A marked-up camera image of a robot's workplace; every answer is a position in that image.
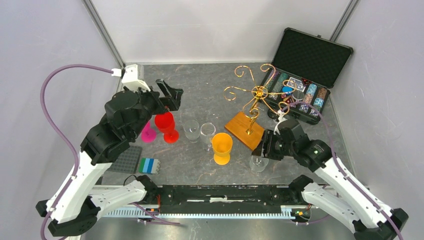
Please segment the gold wire glass rack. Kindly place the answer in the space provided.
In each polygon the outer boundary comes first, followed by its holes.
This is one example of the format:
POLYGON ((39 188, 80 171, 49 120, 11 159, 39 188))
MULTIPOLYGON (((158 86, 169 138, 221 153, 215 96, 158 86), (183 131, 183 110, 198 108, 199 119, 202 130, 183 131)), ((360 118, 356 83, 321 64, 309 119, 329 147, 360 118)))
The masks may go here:
POLYGON ((259 103, 263 102, 271 112, 276 115, 285 116, 290 112, 290 104, 284 101, 278 103, 278 110, 274 110, 266 98, 288 94, 287 91, 272 93, 267 89, 271 78, 265 81, 264 85, 255 85, 252 89, 244 89, 236 86, 228 86, 223 90, 223 96, 227 101, 234 101, 237 98, 235 90, 250 93, 252 99, 247 102, 224 128, 237 138, 243 145, 253 151, 261 142, 265 129, 256 123, 260 115, 259 103))

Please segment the yellow wine glass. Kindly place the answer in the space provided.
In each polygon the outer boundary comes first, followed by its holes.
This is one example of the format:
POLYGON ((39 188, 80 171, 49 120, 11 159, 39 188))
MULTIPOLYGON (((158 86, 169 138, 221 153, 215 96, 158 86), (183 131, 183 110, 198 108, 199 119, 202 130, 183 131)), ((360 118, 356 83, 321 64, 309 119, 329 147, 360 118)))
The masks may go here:
POLYGON ((228 164, 231 158, 230 152, 233 147, 232 137, 225 132, 220 132, 212 138, 211 143, 214 161, 221 166, 228 164))

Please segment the red wine glass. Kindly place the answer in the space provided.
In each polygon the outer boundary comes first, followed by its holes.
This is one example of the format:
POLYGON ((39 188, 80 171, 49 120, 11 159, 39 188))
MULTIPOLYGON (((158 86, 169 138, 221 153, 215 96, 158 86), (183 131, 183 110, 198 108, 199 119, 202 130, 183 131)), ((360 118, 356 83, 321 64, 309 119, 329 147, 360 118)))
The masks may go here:
POLYGON ((179 132, 175 129, 176 123, 171 112, 155 115, 154 124, 163 133, 163 139, 166 143, 173 144, 177 142, 179 132))

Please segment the clear glass back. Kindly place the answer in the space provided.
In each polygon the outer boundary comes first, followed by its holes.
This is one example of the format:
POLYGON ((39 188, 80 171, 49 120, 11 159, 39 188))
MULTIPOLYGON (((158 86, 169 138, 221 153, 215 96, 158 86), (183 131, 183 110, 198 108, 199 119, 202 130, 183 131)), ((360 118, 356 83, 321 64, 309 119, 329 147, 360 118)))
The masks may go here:
POLYGON ((200 127, 200 138, 202 141, 203 149, 207 152, 212 150, 212 138, 216 133, 216 127, 211 122, 206 122, 200 127))

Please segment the clear textured glass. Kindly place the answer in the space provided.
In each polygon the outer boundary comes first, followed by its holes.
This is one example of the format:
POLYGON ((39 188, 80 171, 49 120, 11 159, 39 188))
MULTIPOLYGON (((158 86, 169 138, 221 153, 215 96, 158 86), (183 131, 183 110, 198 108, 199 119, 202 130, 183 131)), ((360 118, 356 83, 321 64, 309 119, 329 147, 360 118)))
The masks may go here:
POLYGON ((188 120, 184 123, 183 125, 183 130, 184 130, 184 134, 186 136, 186 138, 191 142, 191 143, 197 143, 198 139, 200 137, 200 126, 199 123, 194 120, 188 120))

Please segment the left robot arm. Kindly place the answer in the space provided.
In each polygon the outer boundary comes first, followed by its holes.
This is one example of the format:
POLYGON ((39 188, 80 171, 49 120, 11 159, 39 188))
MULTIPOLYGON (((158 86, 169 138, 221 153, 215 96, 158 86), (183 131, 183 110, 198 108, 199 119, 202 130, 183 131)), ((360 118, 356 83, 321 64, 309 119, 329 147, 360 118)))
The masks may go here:
POLYGON ((125 88, 105 104, 105 114, 83 139, 68 179, 53 197, 36 204, 43 217, 42 236, 46 231, 61 240, 79 236, 113 210, 151 204, 158 198, 157 185, 146 175, 114 190, 91 194, 98 179, 136 141, 152 116, 180 108, 184 91, 162 79, 156 84, 159 91, 125 88))

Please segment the pink wine glass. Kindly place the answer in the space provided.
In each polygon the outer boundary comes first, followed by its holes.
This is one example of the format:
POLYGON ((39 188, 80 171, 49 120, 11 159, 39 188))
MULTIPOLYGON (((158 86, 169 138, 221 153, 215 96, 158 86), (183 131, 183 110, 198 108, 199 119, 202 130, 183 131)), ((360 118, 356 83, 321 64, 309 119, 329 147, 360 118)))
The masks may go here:
POLYGON ((152 143, 156 139, 157 132, 151 127, 150 121, 148 121, 144 126, 140 137, 141 140, 145 143, 152 143))

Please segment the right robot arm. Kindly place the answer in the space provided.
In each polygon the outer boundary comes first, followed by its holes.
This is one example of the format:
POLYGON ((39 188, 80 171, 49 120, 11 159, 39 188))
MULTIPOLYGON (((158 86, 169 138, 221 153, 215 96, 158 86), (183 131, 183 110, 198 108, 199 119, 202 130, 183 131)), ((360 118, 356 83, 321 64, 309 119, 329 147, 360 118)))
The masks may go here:
POLYGON ((285 120, 274 129, 265 130, 252 156, 277 161, 293 157, 333 187, 341 197, 301 175, 289 185, 288 196, 295 204, 306 202, 322 209, 348 228, 355 239, 402 239, 401 230, 408 214, 401 208, 391 208, 373 195, 347 170, 330 146, 322 140, 309 139, 298 121, 285 120))

